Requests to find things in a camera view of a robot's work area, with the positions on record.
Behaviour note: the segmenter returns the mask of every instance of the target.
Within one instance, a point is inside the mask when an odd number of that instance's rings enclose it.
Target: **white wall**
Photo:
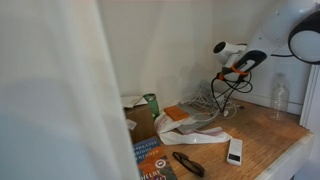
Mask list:
[[[194,92],[200,80],[211,81],[221,69],[212,53],[216,43],[248,42],[275,2],[99,0],[121,94],[155,92],[164,107]],[[235,96],[268,106],[282,72],[291,91],[289,110],[299,114],[309,69],[293,58],[269,58],[253,70],[254,90]]]

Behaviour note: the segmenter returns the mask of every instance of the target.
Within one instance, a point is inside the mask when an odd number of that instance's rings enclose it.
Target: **book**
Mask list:
[[[141,180],[176,180],[177,177],[156,137],[133,144]]]
[[[181,119],[189,117],[189,114],[179,108],[177,105],[164,108],[164,112],[171,117],[174,121],[179,121]]]

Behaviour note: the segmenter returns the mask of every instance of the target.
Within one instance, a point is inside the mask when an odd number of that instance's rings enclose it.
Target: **clear plastic bottle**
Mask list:
[[[273,109],[272,119],[283,120],[283,114],[287,112],[289,102],[289,90],[283,82],[279,82],[272,91],[270,107]]]

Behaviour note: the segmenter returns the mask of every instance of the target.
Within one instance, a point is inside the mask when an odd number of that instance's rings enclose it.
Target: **green can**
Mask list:
[[[155,120],[160,115],[156,95],[153,93],[149,93],[149,94],[143,95],[143,98],[148,102],[148,104],[151,108],[151,111],[152,111],[152,117]]]

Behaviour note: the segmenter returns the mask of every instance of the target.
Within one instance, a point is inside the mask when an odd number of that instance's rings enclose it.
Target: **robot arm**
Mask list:
[[[315,0],[285,0],[273,7],[245,45],[220,42],[213,52],[224,65],[217,78],[240,82],[272,53],[288,43],[298,59],[320,64],[320,11]]]

